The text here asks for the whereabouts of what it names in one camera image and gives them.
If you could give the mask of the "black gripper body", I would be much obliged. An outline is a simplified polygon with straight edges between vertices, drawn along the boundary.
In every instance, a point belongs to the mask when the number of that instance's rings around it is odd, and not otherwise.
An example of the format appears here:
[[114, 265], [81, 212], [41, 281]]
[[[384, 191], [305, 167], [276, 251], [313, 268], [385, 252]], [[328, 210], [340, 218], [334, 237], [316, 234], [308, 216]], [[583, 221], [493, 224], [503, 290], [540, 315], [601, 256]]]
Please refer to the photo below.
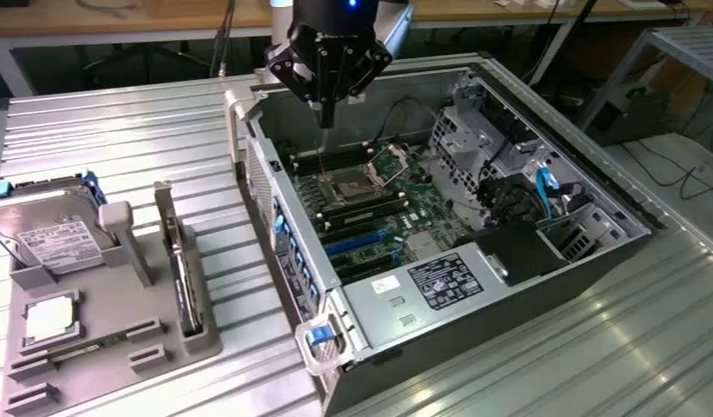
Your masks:
[[313, 59], [321, 38], [347, 44], [356, 54], [384, 57], [384, 43], [375, 32], [379, 6], [379, 1], [294, 1], [288, 49], [300, 59]]

